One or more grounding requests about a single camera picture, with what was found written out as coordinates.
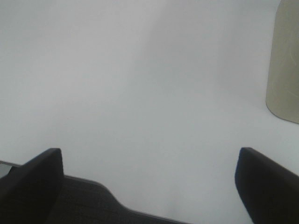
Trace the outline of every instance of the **beige container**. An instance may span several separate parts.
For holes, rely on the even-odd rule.
[[[299,0],[282,0],[276,12],[266,104],[299,123]]]

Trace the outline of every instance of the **white surface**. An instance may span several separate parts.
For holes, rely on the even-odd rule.
[[[265,105],[278,3],[1,1],[1,159],[60,147],[132,209],[250,224],[239,149],[299,173],[299,126]]]

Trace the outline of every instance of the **beige cylindrical object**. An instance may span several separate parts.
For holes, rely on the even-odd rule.
[[[276,12],[266,104],[299,123],[299,0],[282,0]]]

